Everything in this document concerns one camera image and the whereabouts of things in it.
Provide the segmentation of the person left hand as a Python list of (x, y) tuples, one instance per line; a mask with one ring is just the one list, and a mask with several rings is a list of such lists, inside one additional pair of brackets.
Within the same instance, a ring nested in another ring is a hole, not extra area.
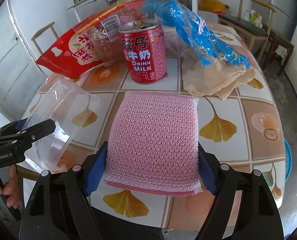
[(6, 205), (7, 207), (13, 207), (17, 209), (20, 207), (21, 203), (21, 196), (18, 186), (18, 175), (17, 175), (17, 168), (15, 165), (10, 166), (10, 180), (2, 189), (0, 187), (0, 195), (6, 196)]

